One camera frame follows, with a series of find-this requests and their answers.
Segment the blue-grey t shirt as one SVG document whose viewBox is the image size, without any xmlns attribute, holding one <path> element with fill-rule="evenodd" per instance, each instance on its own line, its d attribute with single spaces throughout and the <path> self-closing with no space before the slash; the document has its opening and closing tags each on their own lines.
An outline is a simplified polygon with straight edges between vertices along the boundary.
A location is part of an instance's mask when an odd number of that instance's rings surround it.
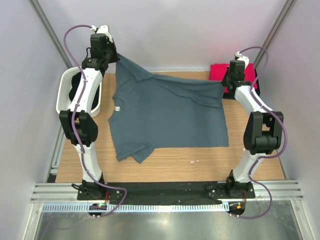
<svg viewBox="0 0 320 240">
<path fill-rule="evenodd" d="M 224 87 L 155 74 L 121 56 L 109 127 L 116 158 L 143 162 L 159 148 L 228 147 Z"/>
</svg>

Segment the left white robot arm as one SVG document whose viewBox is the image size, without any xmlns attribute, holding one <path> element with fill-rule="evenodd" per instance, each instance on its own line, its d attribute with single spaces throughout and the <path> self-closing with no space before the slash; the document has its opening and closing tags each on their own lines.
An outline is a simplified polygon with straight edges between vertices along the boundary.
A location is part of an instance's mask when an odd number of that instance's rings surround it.
<svg viewBox="0 0 320 240">
<path fill-rule="evenodd" d="M 108 33 L 92 34 L 86 53 L 76 74 L 79 84 L 74 97 L 67 109 L 60 110 L 59 120 L 81 162 L 83 175 L 81 185 L 77 187 L 78 192 L 101 200 L 106 194 L 106 187 L 97 160 L 98 125 L 92 118 L 92 105 L 109 64 L 117 62 L 119 55 Z"/>
</svg>

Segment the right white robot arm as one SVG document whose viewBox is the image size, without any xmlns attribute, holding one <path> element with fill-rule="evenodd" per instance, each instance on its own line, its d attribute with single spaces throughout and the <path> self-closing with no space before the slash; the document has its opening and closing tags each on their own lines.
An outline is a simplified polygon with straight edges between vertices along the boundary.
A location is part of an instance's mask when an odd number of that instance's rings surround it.
<svg viewBox="0 0 320 240">
<path fill-rule="evenodd" d="M 244 154 L 224 185 L 226 194 L 231 198 L 242 198 L 253 191 L 252 176 L 260 161 L 279 149 L 282 141 L 284 116 L 266 106 L 253 84 L 245 81 L 248 65 L 247 57 L 237 56 L 230 61 L 221 82 L 248 114 L 243 135 Z"/>
</svg>

